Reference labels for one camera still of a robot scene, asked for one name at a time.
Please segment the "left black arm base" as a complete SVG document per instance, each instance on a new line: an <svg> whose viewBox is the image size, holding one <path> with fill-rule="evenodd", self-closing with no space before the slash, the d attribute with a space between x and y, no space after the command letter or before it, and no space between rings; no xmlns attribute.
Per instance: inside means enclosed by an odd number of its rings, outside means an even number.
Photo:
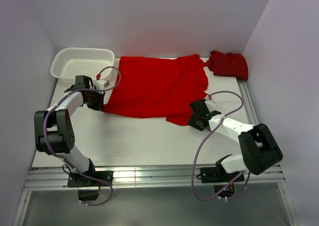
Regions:
<svg viewBox="0 0 319 226"><path fill-rule="evenodd" d="M111 185L113 181L113 171L96 171L95 167L92 165L90 165L89 171L84 172L83 174L88 175L91 178L96 178L98 181L83 177L77 172L72 172L66 164L62 165L62 170L68 174L67 187L78 189L78 199L80 201L92 202L97 200L101 187L108 186L108 184Z"/></svg>

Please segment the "bright red t-shirt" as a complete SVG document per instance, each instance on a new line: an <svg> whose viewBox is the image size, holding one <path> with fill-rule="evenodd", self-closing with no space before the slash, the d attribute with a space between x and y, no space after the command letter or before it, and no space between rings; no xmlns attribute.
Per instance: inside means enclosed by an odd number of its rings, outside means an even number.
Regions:
<svg viewBox="0 0 319 226"><path fill-rule="evenodd" d="M192 114L190 103L206 97L204 66L197 54L176 59L123 56L118 86L104 112L133 118L164 117L186 126Z"/></svg>

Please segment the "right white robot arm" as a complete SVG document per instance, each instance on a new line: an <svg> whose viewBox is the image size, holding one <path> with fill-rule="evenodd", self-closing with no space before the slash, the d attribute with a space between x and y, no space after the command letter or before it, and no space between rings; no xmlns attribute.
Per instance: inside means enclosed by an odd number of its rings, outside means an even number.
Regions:
<svg viewBox="0 0 319 226"><path fill-rule="evenodd" d="M201 168L201 177L227 181L240 172L260 175L283 160L283 153L265 124L242 123L219 111L211 112L205 100L192 102L190 108L192 115L188 125L200 131L219 133L238 143L241 150L239 154L224 156L211 168Z"/></svg>

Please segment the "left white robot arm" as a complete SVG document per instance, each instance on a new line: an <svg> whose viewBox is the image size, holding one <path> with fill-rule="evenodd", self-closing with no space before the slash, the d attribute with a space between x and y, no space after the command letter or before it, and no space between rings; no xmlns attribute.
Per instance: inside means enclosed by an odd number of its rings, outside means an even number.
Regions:
<svg viewBox="0 0 319 226"><path fill-rule="evenodd" d="M95 111L103 110L103 90L107 86L108 80L77 76L75 84L64 91L61 100L54 106L34 114L37 151L55 156L69 167L71 173L80 173L79 180L86 186L95 184L97 173L92 160L85 157L75 146L70 117L83 105Z"/></svg>

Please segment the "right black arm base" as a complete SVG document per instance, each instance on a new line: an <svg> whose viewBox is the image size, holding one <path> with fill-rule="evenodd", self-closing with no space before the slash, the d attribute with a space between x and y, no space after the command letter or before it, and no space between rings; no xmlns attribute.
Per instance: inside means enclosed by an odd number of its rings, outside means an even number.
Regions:
<svg viewBox="0 0 319 226"><path fill-rule="evenodd" d="M201 167L200 173L196 176L197 180L205 183L228 183L235 178L240 172L227 173L221 166ZM232 183L225 188L218 196L232 197L235 194L235 185Z"/></svg>

